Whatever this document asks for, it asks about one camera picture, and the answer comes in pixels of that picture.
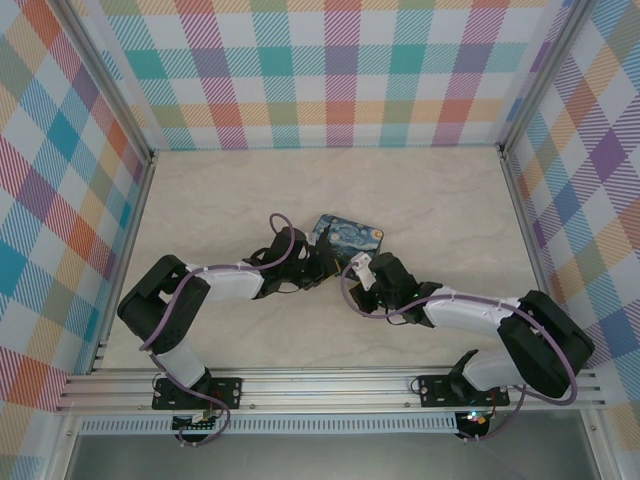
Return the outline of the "aluminium side rail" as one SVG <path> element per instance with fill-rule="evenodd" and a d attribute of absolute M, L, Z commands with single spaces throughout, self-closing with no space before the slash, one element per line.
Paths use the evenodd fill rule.
<path fill-rule="evenodd" d="M 545 268 L 541 250 L 537 243 L 537 237 L 536 237 L 535 231 L 532 225 L 530 224 L 527 216 L 527 209 L 525 207 L 524 199 L 518 189 L 517 181 L 515 179 L 515 175 L 510 166 L 509 160 L 507 159 L 507 155 L 503 153 L 500 144 L 495 146 L 495 154 L 497 155 L 499 166 L 504 176 L 504 181 L 508 189 L 509 197 L 516 215 L 518 227 L 521 232 L 527 257 L 531 265 L 531 270 L 533 272 L 533 276 L 536 284 L 534 289 L 547 294 L 554 302 L 556 302 L 553 292 L 551 291 L 550 280 L 546 276 L 546 268 Z M 580 369 L 580 375 L 596 377 L 597 376 L 596 370 L 590 364 L 590 361 L 593 359 L 593 354 L 598 352 L 597 346 L 595 344 L 595 340 L 586 331 L 586 327 L 582 324 L 580 318 L 576 318 L 575 316 L 572 316 L 570 314 L 567 306 L 562 306 L 558 304 L 558 308 L 563 311 L 563 314 L 565 316 L 567 316 L 570 320 L 572 320 L 576 324 L 577 328 L 593 344 L 594 351 L 591 353 L 591 355 L 588 357 L 588 359 L 585 361 L 584 365 Z"/>
<path fill-rule="evenodd" d="M 156 161 L 157 151 L 150 150 L 145 159 L 139 195 L 126 230 L 122 255 L 116 264 L 114 282 L 109 292 L 104 314 L 97 323 L 97 330 L 90 344 L 88 359 L 81 370 L 82 375 L 89 375 L 92 373 L 93 367 L 98 359 L 98 351 L 108 342 L 111 328 L 116 318 L 120 295 L 124 287 L 126 274 L 130 265 L 144 209 L 151 190 L 156 170 Z"/>

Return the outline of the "small controller board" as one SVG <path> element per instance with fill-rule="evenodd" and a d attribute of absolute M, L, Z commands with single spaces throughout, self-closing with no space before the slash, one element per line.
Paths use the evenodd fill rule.
<path fill-rule="evenodd" d="M 185 432 L 204 432 L 208 434 L 215 430 L 216 422 L 216 416 L 177 415 L 172 418 L 171 429 L 176 432 L 183 429 Z"/>
<path fill-rule="evenodd" d="M 487 428 L 491 419 L 490 412 L 482 412 L 471 410 L 467 412 L 457 413 L 456 421 L 459 430 L 477 430 Z"/>

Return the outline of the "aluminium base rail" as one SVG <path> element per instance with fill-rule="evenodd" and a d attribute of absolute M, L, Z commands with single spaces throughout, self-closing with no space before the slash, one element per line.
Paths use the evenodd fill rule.
<path fill-rule="evenodd" d="M 434 399 L 437 411 L 452 411 L 444 397 L 418 378 L 445 368 L 244 368 L 212 370 L 214 377 L 242 380 L 238 414 L 410 413 Z M 155 369 L 97 369 L 68 378 L 58 414 L 151 413 Z"/>

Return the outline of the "starry night print tin box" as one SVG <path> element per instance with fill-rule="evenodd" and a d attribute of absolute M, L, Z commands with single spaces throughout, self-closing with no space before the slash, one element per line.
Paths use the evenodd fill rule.
<path fill-rule="evenodd" d="M 323 214 L 308 236 L 313 254 L 329 277 L 340 275 L 361 253 L 374 258 L 383 238 L 379 228 L 330 214 Z"/>

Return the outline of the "aluminium corner post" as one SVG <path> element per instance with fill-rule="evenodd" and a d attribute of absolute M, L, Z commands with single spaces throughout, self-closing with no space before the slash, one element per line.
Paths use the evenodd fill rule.
<path fill-rule="evenodd" d="M 533 110 L 549 83 L 557 74 L 566 53 L 580 32 L 581 22 L 595 0 L 549 0 L 536 24 L 523 57 L 523 71 L 518 75 L 513 93 L 507 96 L 509 107 L 496 136 L 496 149 L 503 159 L 523 135 Z"/>
<path fill-rule="evenodd" d="M 80 45 L 80 50 L 87 58 L 90 73 L 97 79 L 98 88 L 106 94 L 107 100 L 114 109 L 115 116 L 123 125 L 123 129 L 134 141 L 137 150 L 143 154 L 147 163 L 152 164 L 154 150 L 147 142 L 141 127 L 135 119 L 129 105 L 122 95 L 116 80 L 109 71 L 100 50 L 95 46 L 81 16 L 76 12 L 71 0 L 57 0 L 60 8 L 65 7 L 69 17 L 70 28 Z"/>

